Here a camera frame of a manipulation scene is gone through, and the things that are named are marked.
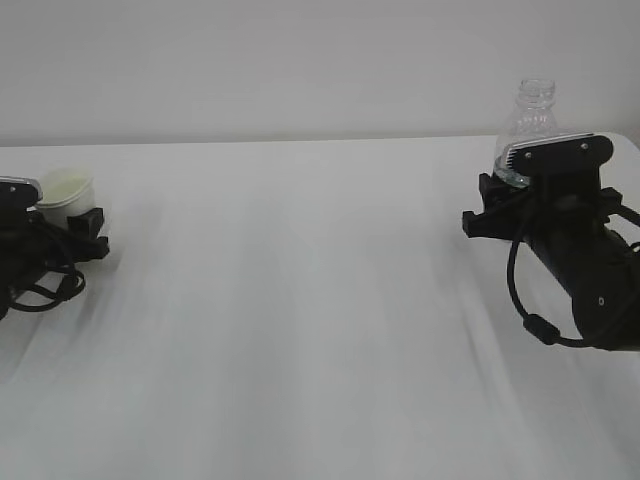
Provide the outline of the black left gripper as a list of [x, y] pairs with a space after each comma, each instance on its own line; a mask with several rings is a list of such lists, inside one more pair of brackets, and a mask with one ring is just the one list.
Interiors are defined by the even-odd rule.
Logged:
[[[1, 211], [1, 299], [17, 300], [31, 292], [48, 300], [75, 296], [75, 263], [101, 260], [109, 253], [109, 241], [100, 236], [104, 210], [66, 218], [63, 227], [50, 226], [36, 212]], [[37, 284], [47, 273], [62, 279], [55, 291]]]

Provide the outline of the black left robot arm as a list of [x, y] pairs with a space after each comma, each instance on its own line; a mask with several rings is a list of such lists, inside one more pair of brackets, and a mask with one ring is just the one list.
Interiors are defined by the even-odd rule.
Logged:
[[1, 211], [1, 315], [9, 310], [50, 311], [86, 287], [79, 263], [105, 258], [109, 240], [99, 234], [104, 210], [69, 217], [65, 228], [36, 210]]

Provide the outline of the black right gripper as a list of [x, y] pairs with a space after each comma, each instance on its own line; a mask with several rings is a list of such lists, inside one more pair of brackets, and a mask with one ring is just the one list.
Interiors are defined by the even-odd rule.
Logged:
[[462, 212], [468, 238], [512, 240], [532, 250], [623, 250], [625, 240], [608, 227], [624, 210], [623, 195], [582, 172], [536, 179], [513, 187], [496, 175], [479, 175], [484, 211]]

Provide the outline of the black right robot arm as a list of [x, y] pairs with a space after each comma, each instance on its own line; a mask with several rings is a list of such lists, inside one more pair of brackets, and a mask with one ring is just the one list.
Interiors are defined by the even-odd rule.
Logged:
[[[479, 177], [484, 210], [466, 211], [470, 238], [509, 242], [506, 283], [524, 328], [545, 345], [605, 351], [639, 349], [639, 250], [608, 228], [611, 216], [636, 224], [639, 216], [604, 188], [597, 173], [563, 174], [508, 186], [495, 175]], [[521, 245], [527, 245], [571, 299], [579, 332], [569, 338], [541, 315], [528, 311], [516, 286]]]

